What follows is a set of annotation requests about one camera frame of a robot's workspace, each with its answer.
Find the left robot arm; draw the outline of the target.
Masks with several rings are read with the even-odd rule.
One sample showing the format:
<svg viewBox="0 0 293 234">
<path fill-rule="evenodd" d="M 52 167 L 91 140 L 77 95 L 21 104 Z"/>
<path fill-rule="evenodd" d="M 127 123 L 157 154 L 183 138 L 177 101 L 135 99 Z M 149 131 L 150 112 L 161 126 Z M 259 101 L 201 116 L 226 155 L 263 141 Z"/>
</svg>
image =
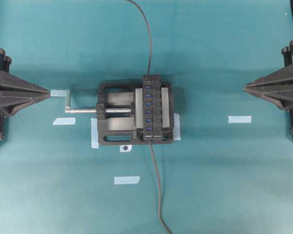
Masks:
<svg viewBox="0 0 293 234">
<path fill-rule="evenodd" d="M 50 91 L 9 73 L 12 59 L 0 48 L 0 142 L 4 121 L 20 110 L 50 98 Z"/>
</svg>

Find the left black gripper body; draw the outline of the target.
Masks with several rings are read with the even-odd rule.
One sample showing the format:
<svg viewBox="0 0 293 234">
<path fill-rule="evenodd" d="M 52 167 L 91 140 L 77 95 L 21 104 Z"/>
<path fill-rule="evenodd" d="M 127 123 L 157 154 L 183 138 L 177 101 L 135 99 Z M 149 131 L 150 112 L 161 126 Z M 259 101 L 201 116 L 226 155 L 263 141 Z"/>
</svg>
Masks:
<svg viewBox="0 0 293 234">
<path fill-rule="evenodd" d="M 3 116 L 14 116 L 20 110 L 48 98 L 48 90 L 0 71 L 0 113 Z"/>
</svg>

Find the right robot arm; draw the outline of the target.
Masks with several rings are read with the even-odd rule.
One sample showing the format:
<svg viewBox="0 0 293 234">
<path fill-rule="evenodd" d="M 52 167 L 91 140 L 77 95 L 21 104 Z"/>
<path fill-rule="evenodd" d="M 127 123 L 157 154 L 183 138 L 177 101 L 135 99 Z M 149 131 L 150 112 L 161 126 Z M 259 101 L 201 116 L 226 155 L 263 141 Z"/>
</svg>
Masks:
<svg viewBox="0 0 293 234">
<path fill-rule="evenodd" d="M 290 1 L 293 17 L 293 0 Z M 288 111 L 293 137 L 293 39 L 281 50 L 284 67 L 244 86 L 244 92 Z"/>
</svg>

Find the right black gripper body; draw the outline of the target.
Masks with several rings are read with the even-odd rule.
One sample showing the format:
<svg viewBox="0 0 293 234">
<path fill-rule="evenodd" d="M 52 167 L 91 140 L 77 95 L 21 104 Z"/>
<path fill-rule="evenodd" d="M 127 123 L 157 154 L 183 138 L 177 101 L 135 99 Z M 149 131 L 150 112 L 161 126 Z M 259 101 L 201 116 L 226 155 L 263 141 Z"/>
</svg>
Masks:
<svg viewBox="0 0 293 234">
<path fill-rule="evenodd" d="M 244 92 L 274 104 L 280 110 L 293 108 L 293 68 L 282 68 L 244 86 Z"/>
</svg>

